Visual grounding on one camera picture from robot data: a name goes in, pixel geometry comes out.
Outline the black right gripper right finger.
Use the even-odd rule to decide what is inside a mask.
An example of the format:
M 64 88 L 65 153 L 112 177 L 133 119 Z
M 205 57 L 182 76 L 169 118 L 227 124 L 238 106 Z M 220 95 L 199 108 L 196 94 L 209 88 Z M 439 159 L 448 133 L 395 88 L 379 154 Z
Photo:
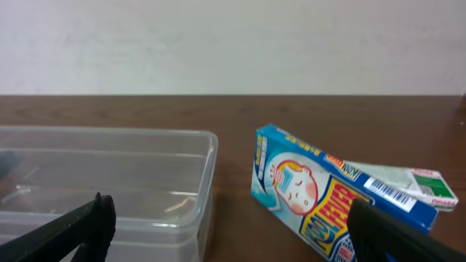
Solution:
M 347 227 L 359 262 L 465 262 L 465 254 L 355 199 Z

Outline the white green Panadol box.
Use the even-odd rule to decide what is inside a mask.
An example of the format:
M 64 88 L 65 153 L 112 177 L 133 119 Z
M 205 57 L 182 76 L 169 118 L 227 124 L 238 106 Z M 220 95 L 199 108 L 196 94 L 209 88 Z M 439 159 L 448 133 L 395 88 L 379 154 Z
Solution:
M 451 212 L 459 199 L 440 172 L 413 167 L 349 162 L 350 165 L 394 186 L 436 210 Z

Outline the blue Koolfever box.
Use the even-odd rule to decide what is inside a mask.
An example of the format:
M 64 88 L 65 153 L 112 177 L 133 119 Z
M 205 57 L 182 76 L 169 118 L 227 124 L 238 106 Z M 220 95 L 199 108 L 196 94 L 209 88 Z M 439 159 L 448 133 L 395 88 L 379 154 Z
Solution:
M 251 194 L 326 261 L 356 261 L 347 219 L 362 199 L 427 234 L 438 214 L 273 124 L 256 132 Z

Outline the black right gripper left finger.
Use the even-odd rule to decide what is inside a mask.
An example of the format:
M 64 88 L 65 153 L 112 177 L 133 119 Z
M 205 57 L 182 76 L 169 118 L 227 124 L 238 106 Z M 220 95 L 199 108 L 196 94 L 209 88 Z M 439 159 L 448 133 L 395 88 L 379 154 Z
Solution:
M 116 231 L 116 210 L 109 195 L 97 193 L 81 207 L 1 245 L 1 262 L 104 262 Z

